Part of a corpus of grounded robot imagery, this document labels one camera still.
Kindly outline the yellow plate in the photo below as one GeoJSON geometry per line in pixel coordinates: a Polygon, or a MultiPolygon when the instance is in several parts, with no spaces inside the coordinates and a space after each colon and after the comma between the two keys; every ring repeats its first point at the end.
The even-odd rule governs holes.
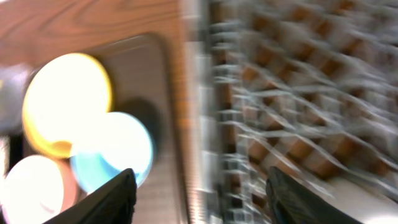
{"type": "Polygon", "coordinates": [[[111,111],[109,75],[94,57],[59,56],[45,64],[27,87],[22,126],[29,145],[46,156],[69,158],[86,119],[111,111]]]}

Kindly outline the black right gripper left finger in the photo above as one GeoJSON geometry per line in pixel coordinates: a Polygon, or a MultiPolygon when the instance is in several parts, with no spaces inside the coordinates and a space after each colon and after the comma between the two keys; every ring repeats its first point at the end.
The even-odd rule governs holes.
{"type": "Polygon", "coordinates": [[[125,169],[81,202],[44,224],[131,224],[137,184],[131,168],[125,169]]]}

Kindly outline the light blue bowl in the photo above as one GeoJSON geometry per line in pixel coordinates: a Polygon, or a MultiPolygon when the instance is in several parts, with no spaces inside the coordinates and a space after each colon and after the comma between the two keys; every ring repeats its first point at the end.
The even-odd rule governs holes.
{"type": "Polygon", "coordinates": [[[155,142],[141,121],[123,112],[95,116],[72,142],[70,164],[82,190],[90,194],[125,169],[140,187],[154,161],[155,142]]]}

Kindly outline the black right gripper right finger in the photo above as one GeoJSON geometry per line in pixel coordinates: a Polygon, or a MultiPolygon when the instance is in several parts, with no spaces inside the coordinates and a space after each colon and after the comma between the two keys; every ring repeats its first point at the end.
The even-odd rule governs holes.
{"type": "Polygon", "coordinates": [[[361,224],[277,167],[268,171],[266,194],[275,224],[361,224]]]}

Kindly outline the pink bowl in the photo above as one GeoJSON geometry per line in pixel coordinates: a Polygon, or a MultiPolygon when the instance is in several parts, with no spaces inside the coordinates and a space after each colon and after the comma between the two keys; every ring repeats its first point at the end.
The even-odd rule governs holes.
{"type": "Polygon", "coordinates": [[[5,179],[1,198],[6,223],[45,223],[78,197],[78,185],[65,161],[33,155],[19,161],[5,179]]]}

